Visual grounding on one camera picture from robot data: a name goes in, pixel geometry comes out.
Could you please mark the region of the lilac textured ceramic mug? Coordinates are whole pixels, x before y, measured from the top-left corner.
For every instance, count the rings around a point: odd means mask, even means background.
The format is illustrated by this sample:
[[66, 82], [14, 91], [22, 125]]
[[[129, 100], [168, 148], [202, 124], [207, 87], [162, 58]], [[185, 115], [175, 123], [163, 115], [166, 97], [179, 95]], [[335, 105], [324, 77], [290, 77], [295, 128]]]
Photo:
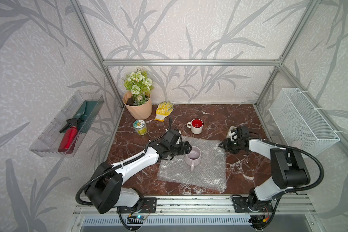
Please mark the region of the lilac textured ceramic mug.
[[196, 166], [198, 166], [202, 161], [202, 152], [198, 147], [192, 147], [192, 150], [189, 154], [185, 156], [185, 163], [190, 167], [190, 170], [193, 171]]

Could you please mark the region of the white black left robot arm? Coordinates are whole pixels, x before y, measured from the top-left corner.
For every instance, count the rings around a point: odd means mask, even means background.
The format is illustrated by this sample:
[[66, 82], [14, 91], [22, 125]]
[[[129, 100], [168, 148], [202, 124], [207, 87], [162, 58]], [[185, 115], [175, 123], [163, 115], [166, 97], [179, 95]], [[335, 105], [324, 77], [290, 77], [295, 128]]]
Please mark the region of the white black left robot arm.
[[94, 206], [100, 214], [112, 208], [139, 211], [144, 206], [144, 196], [133, 188], [124, 188], [124, 183], [149, 166], [191, 151], [192, 146], [183, 141], [179, 130], [168, 129], [132, 157], [114, 164], [101, 163], [91, 179], [78, 190], [75, 200], [79, 205]]

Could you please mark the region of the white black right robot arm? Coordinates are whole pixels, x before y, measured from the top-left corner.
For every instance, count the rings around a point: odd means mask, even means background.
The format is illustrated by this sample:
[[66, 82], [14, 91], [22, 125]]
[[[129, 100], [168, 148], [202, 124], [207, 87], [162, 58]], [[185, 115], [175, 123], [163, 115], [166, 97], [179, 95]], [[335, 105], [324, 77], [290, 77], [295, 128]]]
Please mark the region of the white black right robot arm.
[[[241, 201], [251, 212], [261, 211], [273, 200], [278, 200], [287, 193], [313, 189], [324, 179], [324, 167], [316, 157], [299, 148], [261, 138], [248, 127], [231, 128], [218, 146], [228, 153], [238, 154], [247, 151], [258, 153], [270, 160], [271, 177], [252, 188], [248, 197]], [[319, 169], [319, 176], [314, 183], [311, 182], [303, 156], [312, 159]]]

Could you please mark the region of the clear bubble wrap sheet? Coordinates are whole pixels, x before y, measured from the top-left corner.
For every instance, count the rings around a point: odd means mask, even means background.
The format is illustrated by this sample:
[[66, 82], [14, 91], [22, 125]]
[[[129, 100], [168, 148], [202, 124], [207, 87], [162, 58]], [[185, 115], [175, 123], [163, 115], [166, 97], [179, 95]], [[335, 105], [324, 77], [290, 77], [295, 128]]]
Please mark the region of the clear bubble wrap sheet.
[[167, 182], [195, 185], [224, 192], [226, 190], [226, 152], [219, 147], [221, 141], [184, 136], [195, 150], [201, 151], [201, 162], [194, 166], [185, 162], [185, 155], [160, 162], [158, 179]]

